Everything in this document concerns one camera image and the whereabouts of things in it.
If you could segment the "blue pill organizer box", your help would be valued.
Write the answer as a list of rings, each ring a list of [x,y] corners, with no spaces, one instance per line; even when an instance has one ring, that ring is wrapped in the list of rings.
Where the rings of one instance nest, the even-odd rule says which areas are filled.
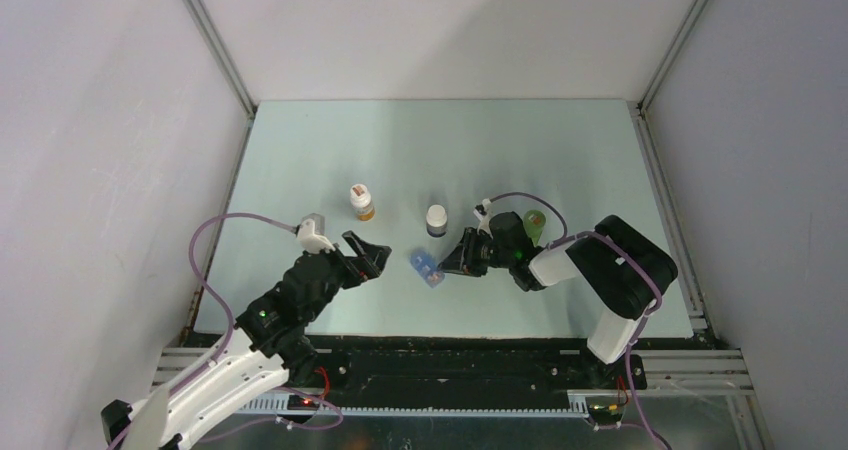
[[[429,288],[435,288],[444,281],[445,274],[439,268],[436,259],[426,250],[413,250],[410,254],[409,262]]]

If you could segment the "white pill bottle blue label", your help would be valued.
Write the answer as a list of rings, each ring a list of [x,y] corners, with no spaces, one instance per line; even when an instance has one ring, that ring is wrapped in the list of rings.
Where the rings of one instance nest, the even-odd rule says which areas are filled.
[[[426,230],[433,238],[443,237],[447,233],[448,215],[444,206],[431,205],[426,212]]]

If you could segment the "white bottle orange label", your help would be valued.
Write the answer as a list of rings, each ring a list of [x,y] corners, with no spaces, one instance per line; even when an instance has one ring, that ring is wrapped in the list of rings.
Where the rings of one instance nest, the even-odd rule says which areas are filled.
[[[358,220],[368,221],[374,217],[372,194],[366,185],[359,183],[350,188],[350,203]]]

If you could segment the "green pill bottle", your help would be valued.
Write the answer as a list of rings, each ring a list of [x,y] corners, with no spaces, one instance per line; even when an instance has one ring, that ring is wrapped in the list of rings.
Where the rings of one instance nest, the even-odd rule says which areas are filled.
[[[546,215],[541,210],[528,210],[523,215],[523,227],[534,246],[538,246],[544,234]]]

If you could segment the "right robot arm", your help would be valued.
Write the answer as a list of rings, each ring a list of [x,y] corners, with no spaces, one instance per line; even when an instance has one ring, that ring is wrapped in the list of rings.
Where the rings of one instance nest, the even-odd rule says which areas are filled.
[[[514,212],[484,217],[478,227],[463,230],[438,268],[477,278],[491,268],[505,269],[526,292],[583,278],[605,306],[587,338],[591,353],[581,362],[583,378],[596,388],[620,377],[620,357],[637,341],[678,277],[670,255],[616,215],[548,247],[533,243]]]

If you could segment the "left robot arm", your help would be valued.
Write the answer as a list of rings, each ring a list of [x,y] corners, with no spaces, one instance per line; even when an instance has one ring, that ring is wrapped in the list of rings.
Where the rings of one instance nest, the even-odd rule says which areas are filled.
[[[303,252],[280,281],[235,319],[232,332],[147,398],[115,400],[101,411],[110,449],[190,449],[247,403],[316,373],[317,351],[305,335],[342,290],[378,278],[392,253],[354,232],[352,255],[331,244]]]

